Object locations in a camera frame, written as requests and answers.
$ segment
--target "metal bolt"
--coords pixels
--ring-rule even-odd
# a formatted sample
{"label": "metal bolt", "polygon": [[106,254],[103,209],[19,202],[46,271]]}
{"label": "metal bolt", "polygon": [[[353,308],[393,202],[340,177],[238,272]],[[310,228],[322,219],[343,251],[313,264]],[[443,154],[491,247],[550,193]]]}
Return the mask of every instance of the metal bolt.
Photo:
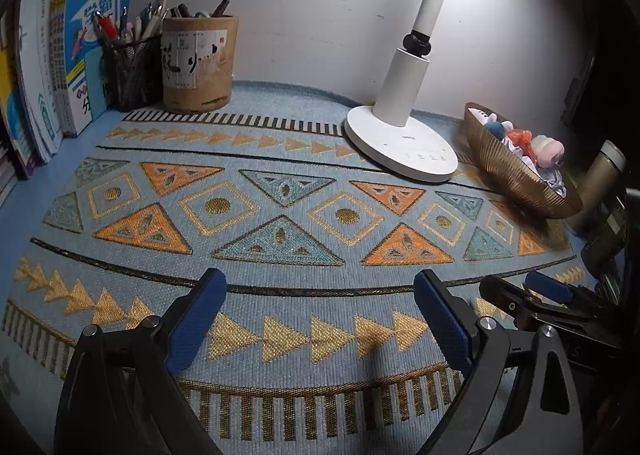
{"label": "metal bolt", "polygon": [[540,330],[542,330],[542,334],[544,334],[547,338],[553,338],[556,336],[556,334],[558,334],[556,332],[556,329],[546,323],[542,327],[540,327]]}
{"label": "metal bolt", "polygon": [[480,319],[480,326],[483,329],[493,330],[498,326],[498,324],[496,323],[496,321],[493,318],[489,318],[488,316],[484,316],[484,317],[482,317]]}
{"label": "metal bolt", "polygon": [[147,316],[142,321],[142,326],[146,329],[155,329],[160,323],[160,317],[156,315]]}
{"label": "metal bolt", "polygon": [[84,329],[82,329],[82,336],[93,336],[98,332],[98,327],[93,323],[91,325],[87,325]]}

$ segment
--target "white desk lamp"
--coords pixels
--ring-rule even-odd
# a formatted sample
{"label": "white desk lamp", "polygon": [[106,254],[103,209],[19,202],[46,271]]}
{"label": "white desk lamp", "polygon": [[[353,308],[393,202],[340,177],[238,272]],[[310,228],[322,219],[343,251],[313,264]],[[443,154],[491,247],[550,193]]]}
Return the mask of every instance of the white desk lamp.
{"label": "white desk lamp", "polygon": [[351,109],[344,128],[367,156],[406,177],[448,180],[458,167],[456,153],[436,131],[409,117],[424,80],[429,38],[444,0],[422,0],[414,28],[402,41],[382,83],[375,106]]}

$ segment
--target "golden bowl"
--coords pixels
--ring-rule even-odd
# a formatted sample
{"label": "golden bowl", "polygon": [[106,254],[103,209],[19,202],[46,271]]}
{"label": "golden bowl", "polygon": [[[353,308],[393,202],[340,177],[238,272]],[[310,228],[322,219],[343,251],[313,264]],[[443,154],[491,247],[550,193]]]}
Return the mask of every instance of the golden bowl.
{"label": "golden bowl", "polygon": [[[564,199],[486,130],[469,109],[478,109],[486,114],[494,111],[476,103],[465,104],[465,133],[476,166],[491,175],[505,195],[550,219],[564,219],[582,209],[580,195],[562,168],[560,173],[566,187]],[[505,121],[497,112],[495,115],[498,121]]]}

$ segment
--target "white wall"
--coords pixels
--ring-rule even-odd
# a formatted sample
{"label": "white wall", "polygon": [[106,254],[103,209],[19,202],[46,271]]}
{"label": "white wall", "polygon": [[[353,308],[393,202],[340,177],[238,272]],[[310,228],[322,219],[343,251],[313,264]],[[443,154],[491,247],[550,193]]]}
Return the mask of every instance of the white wall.
{"label": "white wall", "polygon": [[[131,12],[148,0],[132,0]],[[192,12],[220,0],[184,2]],[[240,17],[237,79],[305,84],[375,100],[420,0],[231,0]],[[584,54],[558,0],[445,0],[416,107],[462,117],[484,104],[536,133],[562,137],[562,99]]]}

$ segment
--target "black mesh pen holder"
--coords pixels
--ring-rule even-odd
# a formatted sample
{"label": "black mesh pen holder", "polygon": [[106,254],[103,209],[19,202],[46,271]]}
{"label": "black mesh pen holder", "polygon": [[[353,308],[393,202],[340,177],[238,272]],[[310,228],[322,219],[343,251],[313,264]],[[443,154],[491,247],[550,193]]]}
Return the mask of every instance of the black mesh pen holder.
{"label": "black mesh pen holder", "polygon": [[132,111],[162,100],[160,39],[153,36],[111,49],[120,111]]}

